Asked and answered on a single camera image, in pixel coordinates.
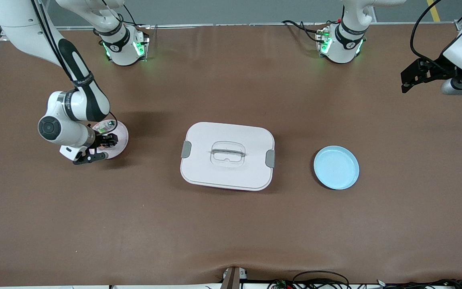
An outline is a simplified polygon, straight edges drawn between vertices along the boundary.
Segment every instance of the tabletop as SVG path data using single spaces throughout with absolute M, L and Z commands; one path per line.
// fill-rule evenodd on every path
M 285 26 L 160 29 L 147 62 L 106 60 L 91 31 L 63 31 L 130 132 L 115 159 L 75 166 L 41 139 L 48 96 L 72 88 L 54 64 L 0 43 L 0 286 L 216 282 L 325 269 L 351 282 L 462 278 L 462 96 L 436 81 L 400 91 L 412 25 L 373 25 L 348 64 Z M 437 57 L 452 24 L 420 25 Z M 260 192 L 180 174 L 200 121 L 260 126 L 276 143 Z M 350 189 L 312 173 L 316 152 L 357 157 Z

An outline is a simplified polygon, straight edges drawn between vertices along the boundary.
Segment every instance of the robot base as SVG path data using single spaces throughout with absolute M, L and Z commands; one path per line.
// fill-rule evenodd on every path
M 134 41 L 130 41 L 122 49 L 120 53 L 114 53 L 106 44 L 102 44 L 106 51 L 108 61 L 114 62 L 120 66 L 129 66 L 138 61 L 147 61 L 147 54 L 149 53 L 149 35 L 134 29 Z
M 364 39 L 353 49 L 345 49 L 343 48 L 343 44 L 336 40 L 335 30 L 337 26 L 338 24 L 331 24 L 322 29 L 321 35 L 316 35 L 317 40 L 322 40 L 324 42 L 317 43 L 317 50 L 320 57 L 327 57 L 332 62 L 342 64 L 350 62 L 359 54 Z
M 105 130 L 105 127 L 108 126 L 108 122 L 110 121 L 115 121 L 115 120 L 103 120 L 99 123 L 97 123 L 93 129 L 95 131 L 99 131 L 101 132 L 101 130 Z M 126 126 L 120 122 L 120 121 L 117 121 L 117 128 L 115 128 L 114 130 L 112 130 L 110 133 L 112 134 L 115 134 L 117 135 L 119 141 L 117 142 L 117 144 L 114 146 L 114 147 L 111 147 L 111 148 L 105 148 L 105 147 L 99 147 L 97 148 L 97 151 L 98 152 L 101 152 L 101 153 L 107 153 L 108 154 L 108 157 L 107 159 L 111 159 L 111 158 L 114 158 L 116 156 L 118 156 L 120 153 L 123 152 L 123 150 L 126 148 L 126 146 L 128 145 L 128 139 L 129 139 L 129 134 L 128 134 L 128 129 L 126 128 Z

